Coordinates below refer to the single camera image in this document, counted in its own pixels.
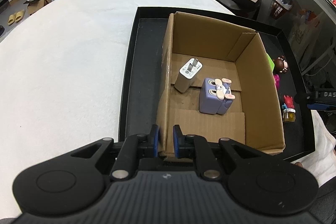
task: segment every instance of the plastic bag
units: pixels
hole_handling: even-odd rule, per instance
[[[316,16],[309,10],[301,10],[295,17],[288,42],[301,70],[309,64],[321,31],[323,15],[323,12]]]

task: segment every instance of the brown toy head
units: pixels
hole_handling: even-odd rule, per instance
[[[274,71],[280,73],[286,73],[288,69],[288,64],[284,56],[280,56],[277,59],[273,59]]]

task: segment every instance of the pink toy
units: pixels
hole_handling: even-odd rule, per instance
[[[279,89],[280,87],[280,76],[279,75],[273,75],[274,77],[274,84],[275,84],[275,87],[277,88],[277,90]]]
[[[295,108],[293,104],[293,98],[291,96],[284,95],[283,99],[285,100],[285,105],[287,108]]]

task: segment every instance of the white charger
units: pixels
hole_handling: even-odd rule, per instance
[[[196,58],[190,59],[179,71],[174,87],[181,93],[185,92],[195,81],[196,74],[202,68],[202,63]]]

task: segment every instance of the open cardboard box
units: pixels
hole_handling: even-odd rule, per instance
[[[174,88],[179,69],[191,57],[203,65],[185,93]],[[206,77],[232,80],[236,96],[225,115],[199,112]],[[268,154],[285,148],[277,91],[268,58],[255,30],[199,15],[170,14],[163,41],[160,100],[157,108],[162,155],[174,156],[173,126],[209,142],[232,138]]]

